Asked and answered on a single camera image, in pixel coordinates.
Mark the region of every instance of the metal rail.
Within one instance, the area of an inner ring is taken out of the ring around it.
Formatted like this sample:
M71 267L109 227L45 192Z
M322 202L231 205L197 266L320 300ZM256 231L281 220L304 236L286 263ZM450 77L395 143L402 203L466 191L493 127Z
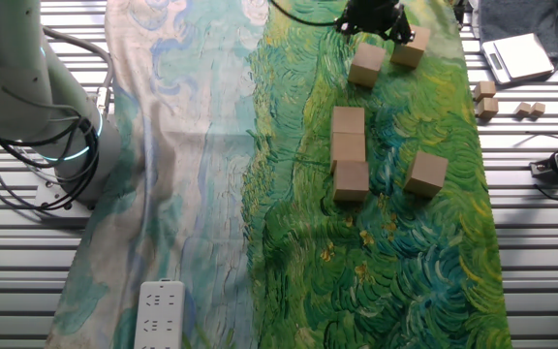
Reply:
M43 1L43 23L107 48L106 1ZM472 87L492 79L470 26L461 31ZM106 66L99 57L51 41L75 78L94 92ZM546 82L501 91L501 112L479 126L486 177L503 264L514 348L558 348L558 202L532 187L528 163L558 149L558 72ZM519 102L546 103L537 120L518 121ZM44 185L0 151L9 185L26 198ZM558 197L558 185L555 196ZM80 240L81 230L49 227L0 203L0 348L42 348Z

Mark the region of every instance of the glowing blue ring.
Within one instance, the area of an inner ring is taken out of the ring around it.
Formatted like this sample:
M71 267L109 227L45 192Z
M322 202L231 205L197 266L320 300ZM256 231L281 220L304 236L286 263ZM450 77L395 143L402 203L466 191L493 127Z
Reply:
M100 112L98 113L98 115L99 115L98 118L100 119L101 122L98 124L98 133L96 135L97 138L101 136L101 132L103 131L103 117L101 116ZM65 157L64 161L76 159L79 156L85 154L88 150L89 150L89 146L86 146L83 150L81 150L77 154ZM49 157L46 157L46 156L43 156L43 157L45 159L47 159L48 161L57 161L57 159L49 158Z

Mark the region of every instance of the small wooden block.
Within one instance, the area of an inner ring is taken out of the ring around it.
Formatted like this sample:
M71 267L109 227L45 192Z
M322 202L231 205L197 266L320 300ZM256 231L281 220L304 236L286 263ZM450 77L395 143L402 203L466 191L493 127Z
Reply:
M496 85L494 81L480 81L475 86L475 91L473 92L473 96L475 97L475 101L481 102L484 98L492 98L496 94Z
M337 161L365 162L365 135L334 133L330 140L330 172Z
M514 114L520 117L524 117L528 115L530 112L531 112L531 105L524 102L520 103L518 107L515 109L515 111L513 111Z
M484 98L477 105L477 117L489 120L499 112L499 100L496 98Z
M430 30L415 25L411 25L411 30L415 32L415 39L406 45L395 45L391 62L416 68L430 40Z
M333 200L364 202L369 193L369 165L359 161L338 161L333 180Z
M433 198L443 188L449 160L418 151L408 169L404 190Z
M358 44L355 58L350 65L348 81L365 87L374 87L386 53L384 48L366 43Z
M542 116L546 112L546 105L544 103L536 103L531 107L531 115L537 117Z
M333 108L331 135L334 133L365 134L365 109L351 107Z

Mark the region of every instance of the white power strip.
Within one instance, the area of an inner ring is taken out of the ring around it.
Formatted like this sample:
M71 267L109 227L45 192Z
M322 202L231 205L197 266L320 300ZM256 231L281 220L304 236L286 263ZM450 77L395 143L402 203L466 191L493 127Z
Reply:
M180 349L185 295L180 281L141 284L135 349Z

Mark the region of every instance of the green brushstroke pattern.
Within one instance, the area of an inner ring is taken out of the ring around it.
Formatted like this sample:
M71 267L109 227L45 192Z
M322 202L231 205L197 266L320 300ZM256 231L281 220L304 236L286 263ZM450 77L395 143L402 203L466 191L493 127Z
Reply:
M283 1L325 21L343 3ZM393 43L271 11L249 59L257 84L256 154L245 176L261 348L511 348L494 223L452 12L444 0L407 2L432 29L418 69L388 62ZM372 90L346 81L359 42L387 55ZM366 109L371 194L331 199L333 106ZM449 159L432 201L402 191L418 150Z

